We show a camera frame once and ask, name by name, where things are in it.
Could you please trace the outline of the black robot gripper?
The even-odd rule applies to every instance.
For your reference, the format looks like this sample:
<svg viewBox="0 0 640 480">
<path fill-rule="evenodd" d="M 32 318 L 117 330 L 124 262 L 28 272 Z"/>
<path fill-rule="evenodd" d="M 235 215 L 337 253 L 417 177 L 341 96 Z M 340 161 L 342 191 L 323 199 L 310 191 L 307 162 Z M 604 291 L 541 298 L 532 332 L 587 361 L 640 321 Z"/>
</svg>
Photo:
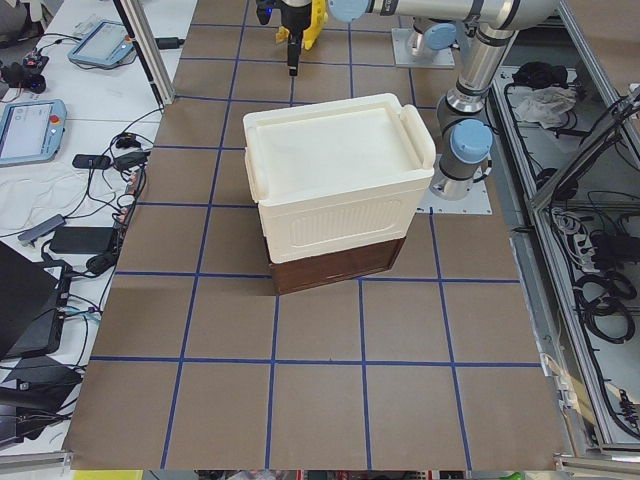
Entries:
<svg viewBox="0 0 640 480">
<path fill-rule="evenodd" d="M 293 38 L 287 42 L 287 67 L 290 76 L 297 76 L 304 31 L 311 24 L 311 0 L 283 0 L 282 25 Z"/>
</svg>

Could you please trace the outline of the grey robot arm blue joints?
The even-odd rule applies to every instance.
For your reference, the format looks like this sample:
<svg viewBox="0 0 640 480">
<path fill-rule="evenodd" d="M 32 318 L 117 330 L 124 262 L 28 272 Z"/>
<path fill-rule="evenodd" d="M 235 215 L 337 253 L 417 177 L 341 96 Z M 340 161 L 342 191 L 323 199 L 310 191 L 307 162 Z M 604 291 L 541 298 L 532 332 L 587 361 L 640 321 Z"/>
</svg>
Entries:
<svg viewBox="0 0 640 480">
<path fill-rule="evenodd" d="M 430 184 L 435 195 L 460 200 L 471 189 L 473 176 L 492 146 L 489 128 L 477 115 L 484 108 L 496 71 L 516 33 L 538 25 L 557 6 L 556 1 L 331 1 L 329 10 L 345 23 L 377 13 L 477 26 L 456 85 L 438 104 L 445 148 Z"/>
</svg>

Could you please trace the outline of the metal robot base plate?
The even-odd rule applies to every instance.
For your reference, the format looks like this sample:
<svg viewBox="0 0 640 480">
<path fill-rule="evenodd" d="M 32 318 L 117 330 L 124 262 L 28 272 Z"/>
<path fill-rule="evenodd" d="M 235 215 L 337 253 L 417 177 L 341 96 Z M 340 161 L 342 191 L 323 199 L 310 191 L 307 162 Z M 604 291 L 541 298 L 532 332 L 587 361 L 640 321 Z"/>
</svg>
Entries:
<svg viewBox="0 0 640 480">
<path fill-rule="evenodd" d="M 455 181 L 439 169 L 418 204 L 417 213 L 491 215 L 493 213 L 484 180 Z"/>
</svg>

